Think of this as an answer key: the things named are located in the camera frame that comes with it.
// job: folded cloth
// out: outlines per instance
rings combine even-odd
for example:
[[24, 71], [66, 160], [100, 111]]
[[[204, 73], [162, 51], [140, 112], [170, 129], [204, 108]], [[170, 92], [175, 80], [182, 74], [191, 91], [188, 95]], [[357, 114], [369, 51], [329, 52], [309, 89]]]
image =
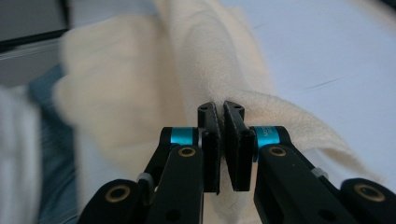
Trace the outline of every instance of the folded cloth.
[[[335, 131], [276, 97], [238, 10], [215, 0], [158, 1], [157, 8], [158, 16], [119, 15], [63, 39], [67, 76], [56, 87], [57, 106], [131, 178], [144, 170], [162, 127], [195, 126], [196, 107], [209, 101], [222, 120], [225, 100], [245, 107], [247, 125], [285, 126], [300, 150], [319, 149], [375, 178]], [[205, 203], [225, 223], [260, 222], [252, 192], [233, 192], [225, 162], [220, 192]]]
[[24, 87], [0, 86], [0, 223], [36, 223], [40, 204], [40, 114]]
[[28, 85], [33, 103], [41, 109], [42, 188], [37, 223], [77, 223], [77, 194], [73, 130], [58, 117], [52, 87], [63, 76], [60, 65]]

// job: dark fabric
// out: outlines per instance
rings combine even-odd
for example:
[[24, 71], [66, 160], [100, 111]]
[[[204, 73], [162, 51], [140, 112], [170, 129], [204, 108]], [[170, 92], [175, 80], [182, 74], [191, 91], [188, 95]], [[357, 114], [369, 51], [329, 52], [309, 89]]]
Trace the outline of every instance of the dark fabric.
[[52, 87], [63, 76], [60, 65], [29, 84], [33, 102], [41, 108], [43, 182], [38, 223], [77, 223], [77, 191], [73, 130], [58, 116]]

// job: blue sticker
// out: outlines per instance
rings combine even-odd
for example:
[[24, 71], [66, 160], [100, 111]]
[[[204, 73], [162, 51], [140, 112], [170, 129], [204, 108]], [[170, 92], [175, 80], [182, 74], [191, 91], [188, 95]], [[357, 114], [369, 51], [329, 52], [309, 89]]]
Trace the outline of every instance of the blue sticker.
[[192, 145], [193, 129], [192, 128], [172, 128], [171, 143], [183, 145]]
[[259, 157], [260, 148], [268, 144], [280, 143], [279, 134], [274, 126], [253, 126], [257, 136], [257, 147], [258, 151], [254, 157], [254, 161], [257, 161]]

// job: white towel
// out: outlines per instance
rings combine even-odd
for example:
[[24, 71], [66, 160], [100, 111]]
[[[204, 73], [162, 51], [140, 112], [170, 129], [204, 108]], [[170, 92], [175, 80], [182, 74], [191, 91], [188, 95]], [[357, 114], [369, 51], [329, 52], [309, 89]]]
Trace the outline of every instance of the white towel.
[[[247, 125], [285, 126], [300, 150], [320, 149], [375, 177], [331, 128], [276, 97], [238, 10], [215, 0], [158, 1], [157, 8], [157, 16], [119, 15], [63, 38], [67, 76], [57, 85], [57, 106], [131, 178], [144, 170], [162, 127], [196, 126], [197, 106], [209, 101], [221, 116], [225, 100], [245, 107]], [[233, 192], [225, 162], [220, 192], [205, 203], [225, 223], [260, 222], [252, 192]]]
[[40, 114], [26, 89], [0, 86], [0, 223], [37, 223], [40, 149]]

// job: metal bolt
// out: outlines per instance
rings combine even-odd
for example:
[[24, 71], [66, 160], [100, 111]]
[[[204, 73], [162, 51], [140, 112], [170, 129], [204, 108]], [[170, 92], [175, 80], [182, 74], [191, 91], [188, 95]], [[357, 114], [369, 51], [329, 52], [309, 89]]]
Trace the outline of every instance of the metal bolt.
[[367, 200], [377, 203], [385, 201], [385, 195], [372, 186], [366, 184], [356, 184], [354, 189], [361, 197]]
[[270, 147], [268, 151], [273, 154], [274, 156], [282, 157], [286, 156], [286, 151], [285, 149], [281, 147]]
[[130, 193], [131, 189], [128, 186], [117, 185], [106, 193], [106, 200], [110, 203], [119, 203], [125, 200]]
[[183, 147], [178, 150], [178, 155], [182, 157], [191, 157], [195, 155], [195, 149], [192, 147]]

